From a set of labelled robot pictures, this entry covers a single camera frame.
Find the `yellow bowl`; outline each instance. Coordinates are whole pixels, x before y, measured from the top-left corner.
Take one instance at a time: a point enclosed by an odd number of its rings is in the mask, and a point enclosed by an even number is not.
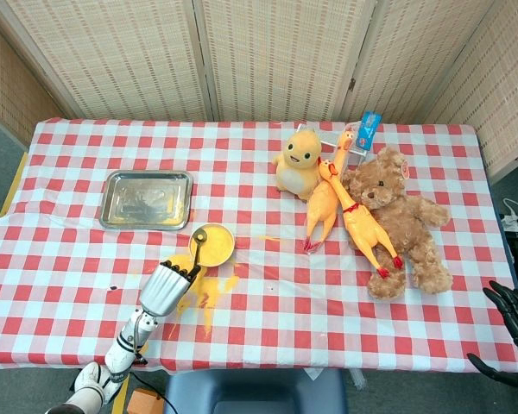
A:
[[[232,256],[232,252],[234,252],[235,239],[231,231],[218,223],[208,223],[199,229],[203,229],[207,233],[207,240],[205,240],[199,250],[198,264],[205,267],[215,267],[225,263]],[[196,255],[197,247],[193,235],[199,229],[194,230],[188,243],[190,254],[193,257]]]

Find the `checkered tablecloth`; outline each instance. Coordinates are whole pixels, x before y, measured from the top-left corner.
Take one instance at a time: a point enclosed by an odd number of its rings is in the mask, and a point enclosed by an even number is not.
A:
[[[482,293],[492,279],[512,279],[474,130],[379,128],[374,152],[390,145],[407,156],[407,193],[449,208],[452,220],[433,236],[454,275],[452,292],[425,295],[409,278],[404,297],[385,303],[368,295],[372,268],[350,247],[341,217],[316,254],[303,254],[306,205],[276,190],[269,164],[297,126],[39,123],[13,203],[0,218],[0,367],[102,361],[158,262],[186,252],[198,226],[218,222],[236,234],[237,249],[217,277],[235,273],[239,281],[219,298],[209,334],[201,309],[164,318],[149,340],[149,367],[463,372],[474,371],[465,359],[473,352],[497,369],[517,370],[502,318]],[[191,221],[175,232],[103,229],[104,182],[117,169],[190,172]]]

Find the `plush toy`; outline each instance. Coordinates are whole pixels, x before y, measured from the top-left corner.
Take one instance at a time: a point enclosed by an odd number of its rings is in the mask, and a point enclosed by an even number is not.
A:
[[[439,293],[451,289],[452,276],[441,264],[433,238],[426,225],[440,227],[449,221],[444,207],[418,196],[407,196],[405,156],[384,148],[376,160],[363,164],[342,176],[345,189],[365,205],[386,229],[398,254],[407,254],[413,264],[413,282],[422,291]],[[375,248],[383,267],[391,269],[392,259],[383,248]],[[373,274],[369,292],[374,298],[392,299],[405,289],[404,269],[391,269],[388,278]]]
[[[382,244],[391,254],[393,264],[396,268],[403,267],[403,261],[397,255],[394,247],[389,241],[388,233],[378,224],[369,210],[361,205],[347,193],[342,183],[339,181],[338,170],[330,161],[323,161],[319,166],[320,177],[330,183],[336,194],[339,202],[342,204],[344,210],[345,229],[350,234],[355,246],[376,268],[378,274],[382,278],[389,276],[389,270],[380,266],[376,257],[372,253],[372,248],[378,243]]]
[[[312,130],[296,132],[276,156],[276,186],[307,201],[319,182],[320,138]]]
[[[340,172],[339,175],[341,175],[344,167],[347,166],[348,150],[353,143],[353,137],[354,134],[351,131],[351,126],[348,125],[338,138],[338,146],[334,154],[333,163]],[[338,206],[339,200],[336,192],[334,192],[328,181],[321,179],[307,202],[307,230],[305,244],[303,245],[303,250],[306,253],[315,251],[328,237],[336,222]],[[311,243],[311,234],[319,222],[322,222],[322,235],[319,241]]]

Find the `silver tray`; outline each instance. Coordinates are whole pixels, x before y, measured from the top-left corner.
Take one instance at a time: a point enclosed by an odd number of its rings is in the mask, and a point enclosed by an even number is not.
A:
[[[192,184],[185,171],[112,172],[102,197],[100,223],[110,229],[182,229],[188,221]]]

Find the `woven panel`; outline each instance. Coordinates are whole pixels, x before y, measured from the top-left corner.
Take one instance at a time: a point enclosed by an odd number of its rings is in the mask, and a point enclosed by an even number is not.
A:
[[[491,0],[388,0],[373,41],[365,43],[343,118],[375,110],[384,122],[410,123],[444,76]]]
[[[426,121],[474,126],[490,177],[518,156],[518,0],[491,8]]]
[[[0,123],[13,136],[28,144],[39,121],[62,115],[0,35]]]
[[[205,120],[184,0],[8,0],[84,115]]]
[[[368,0],[202,4],[222,120],[332,118],[363,42]]]

